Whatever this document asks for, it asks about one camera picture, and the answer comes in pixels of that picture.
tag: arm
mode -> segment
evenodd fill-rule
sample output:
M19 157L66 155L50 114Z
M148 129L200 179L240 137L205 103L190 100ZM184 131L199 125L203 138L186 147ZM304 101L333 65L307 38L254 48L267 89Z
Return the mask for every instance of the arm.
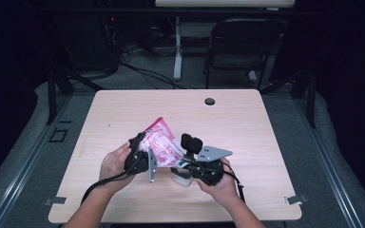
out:
M129 142L106 155L100 169L100 180L124 172L125 159L130 153ZM93 189L65 227L98 227L112 196L132 182L135 176L116 180Z
M221 159L221 161L230 165L230 162L225 158ZM224 165L223 168L224 171L231 172L226 165ZM223 175L221 181L215 186L208 186L199 179L197 179L197 183L203 192L211 195L215 202L226 209L226 211L232 217L237 228L265 227L250 210L250 208L248 208L245 202L240 199L239 195L237 194L235 181L232 177Z

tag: table leg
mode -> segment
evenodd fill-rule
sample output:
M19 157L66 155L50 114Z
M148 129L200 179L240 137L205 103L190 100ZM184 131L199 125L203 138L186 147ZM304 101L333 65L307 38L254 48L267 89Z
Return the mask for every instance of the table leg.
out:
M176 62L174 64L173 79L179 81L182 78L182 51L181 51L181 35L180 35L180 17L176 17Z

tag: black mechanical part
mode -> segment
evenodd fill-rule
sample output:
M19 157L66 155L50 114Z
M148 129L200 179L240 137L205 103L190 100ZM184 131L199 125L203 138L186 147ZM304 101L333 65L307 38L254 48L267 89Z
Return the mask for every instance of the black mechanical part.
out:
M200 179L209 186L216 185L223 177L223 164L220 160L196 162L185 167L192 172L192 177Z
M145 132L139 133L129 140L131 152L125 160L124 170L128 175L139 174L149 169L149 158L146 152L138 151L139 143L144 139Z
M192 138L191 135L183 133L181 146L186 150L186 157L193 158L194 154L201 152L203 143L200 139Z

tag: person's left hand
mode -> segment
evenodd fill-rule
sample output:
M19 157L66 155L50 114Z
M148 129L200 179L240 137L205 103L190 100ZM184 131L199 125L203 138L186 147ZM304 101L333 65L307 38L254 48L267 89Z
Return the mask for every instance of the person's left hand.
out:
M120 148L110 152L103 159L102 167L100 169L100 180L114 177L124 172L126 157L131 152L129 142L124 143ZM129 185L135 175L129 177L122 176L120 179L106 183L105 185L99 186L98 188L106 190L110 196L113 196L118 191Z

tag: metal bracket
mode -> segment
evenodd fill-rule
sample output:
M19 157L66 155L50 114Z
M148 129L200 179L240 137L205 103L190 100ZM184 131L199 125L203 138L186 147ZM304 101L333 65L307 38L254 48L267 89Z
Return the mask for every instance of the metal bracket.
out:
M54 204L54 203L64 204L66 200L67 200L67 198L54 197L52 199L44 200L43 204L45 206L52 206L52 204Z
M149 147L148 162L149 162L149 180L150 182L153 182L155 180L155 173L158 166L158 161L151 147Z
M212 146L204 146L195 159L197 162L212 162L227 156L232 155L230 150L223 150Z
M300 195L300 196L293 196L291 198L284 198L284 200L289 203L290 205L292 204L299 204L301 205L303 202L308 201L308 198L306 197L305 194Z

